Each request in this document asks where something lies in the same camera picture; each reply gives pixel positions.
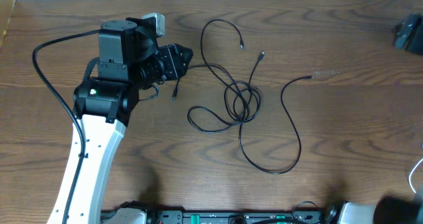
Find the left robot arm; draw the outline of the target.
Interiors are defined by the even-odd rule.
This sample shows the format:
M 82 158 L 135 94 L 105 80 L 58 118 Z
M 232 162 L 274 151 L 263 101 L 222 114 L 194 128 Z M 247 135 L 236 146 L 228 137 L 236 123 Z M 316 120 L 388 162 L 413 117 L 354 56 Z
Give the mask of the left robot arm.
M 141 102 L 139 91 L 185 76 L 193 56 L 179 44 L 158 46 L 165 20 L 156 13 L 105 22 L 96 33 L 99 56 L 73 93 L 71 150 L 49 223 L 99 223 L 112 161 Z

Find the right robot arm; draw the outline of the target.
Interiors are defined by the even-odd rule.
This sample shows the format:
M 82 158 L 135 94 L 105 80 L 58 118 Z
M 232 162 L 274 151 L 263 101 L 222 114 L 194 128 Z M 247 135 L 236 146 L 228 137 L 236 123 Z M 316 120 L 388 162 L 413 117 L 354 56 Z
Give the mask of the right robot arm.
M 393 46 L 422 56 L 422 15 L 411 14 L 393 29 Z

